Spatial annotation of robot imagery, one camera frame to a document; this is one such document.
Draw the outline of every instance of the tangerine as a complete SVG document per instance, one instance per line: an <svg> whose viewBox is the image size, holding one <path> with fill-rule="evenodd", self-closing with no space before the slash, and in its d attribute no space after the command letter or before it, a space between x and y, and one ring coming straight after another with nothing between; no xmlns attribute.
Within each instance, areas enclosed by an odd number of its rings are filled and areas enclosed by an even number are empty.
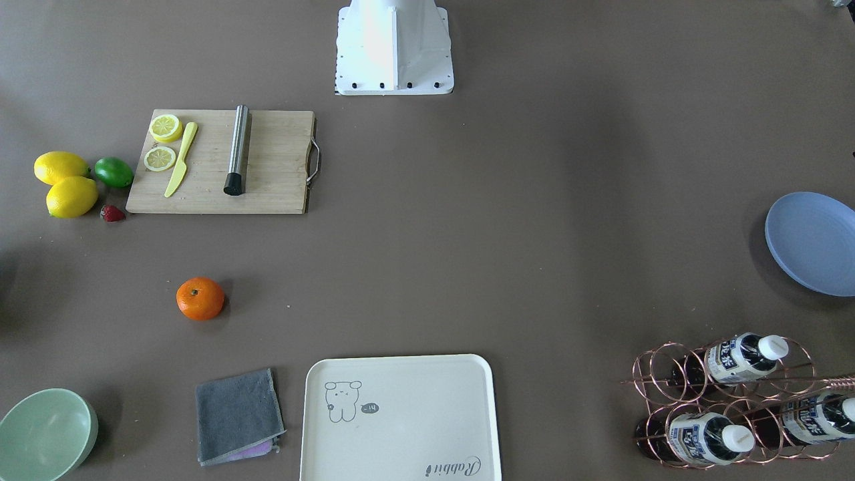
<svg viewBox="0 0 855 481"><path fill-rule="evenodd" d="M175 292L175 300L185 316L194 321L207 321L222 311L226 294L220 284L208 277L193 277L181 284Z"/></svg>

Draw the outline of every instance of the yellow knife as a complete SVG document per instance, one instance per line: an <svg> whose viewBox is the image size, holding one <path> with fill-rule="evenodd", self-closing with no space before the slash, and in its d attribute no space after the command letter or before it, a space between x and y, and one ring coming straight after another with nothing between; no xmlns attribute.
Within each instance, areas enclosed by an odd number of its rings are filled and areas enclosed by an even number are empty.
<svg viewBox="0 0 855 481"><path fill-rule="evenodd" d="M184 174L187 173L187 163L184 162L184 159L187 157L187 151L190 150L190 144L193 143L193 139L196 137L197 130L199 130L199 126L195 122L188 122L184 126L184 135L181 137L181 149L178 151L178 158L175 160L175 166L172 168L172 177L169 178L169 185L166 186L166 192L163 193L163 197L169 197L174 194L175 189L184 180Z"/></svg>

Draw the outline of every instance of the towel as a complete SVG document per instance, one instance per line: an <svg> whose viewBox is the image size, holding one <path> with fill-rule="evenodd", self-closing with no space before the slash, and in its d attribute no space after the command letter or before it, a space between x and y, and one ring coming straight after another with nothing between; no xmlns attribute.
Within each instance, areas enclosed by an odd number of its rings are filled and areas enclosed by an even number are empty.
<svg viewBox="0 0 855 481"><path fill-rule="evenodd" d="M196 412L201 466L279 452L285 427L269 368L199 384Z"/></svg>

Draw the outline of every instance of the dark bottle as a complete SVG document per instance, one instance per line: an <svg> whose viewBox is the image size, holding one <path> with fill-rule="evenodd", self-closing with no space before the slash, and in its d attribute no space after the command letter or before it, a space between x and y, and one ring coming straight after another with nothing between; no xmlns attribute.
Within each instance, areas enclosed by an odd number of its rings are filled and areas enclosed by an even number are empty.
<svg viewBox="0 0 855 481"><path fill-rule="evenodd" d="M678 387L686 385L689 394L707 394L715 383L741 383L769 375L777 367L778 359L788 353L789 346L783 337L761 337L746 332L720 342L703 353L696 351L697 357L691 354L686 356L679 361L683 371L677 365L672 369L671 383ZM699 359L704 361L703 364L699 363ZM707 388L703 390L705 380Z"/></svg>
<svg viewBox="0 0 855 481"><path fill-rule="evenodd" d="M727 465L754 449L754 435L745 426L735 425L721 414L682 414L671 419L665 430L661 422L642 421L637 437L664 434L638 441L641 452L655 460L685 462L692 466Z"/></svg>
<svg viewBox="0 0 855 481"><path fill-rule="evenodd" d="M824 391L754 413L752 422L758 438L770 449L855 439L855 397Z"/></svg>

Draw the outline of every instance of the white tray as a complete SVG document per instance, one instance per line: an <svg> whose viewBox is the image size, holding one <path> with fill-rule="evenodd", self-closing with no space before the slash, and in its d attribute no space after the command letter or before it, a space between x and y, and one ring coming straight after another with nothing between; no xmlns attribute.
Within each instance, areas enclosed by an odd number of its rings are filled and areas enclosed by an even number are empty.
<svg viewBox="0 0 855 481"><path fill-rule="evenodd" d="M312 366L301 481L432 478L502 478L492 372L481 356L325 359Z"/></svg>

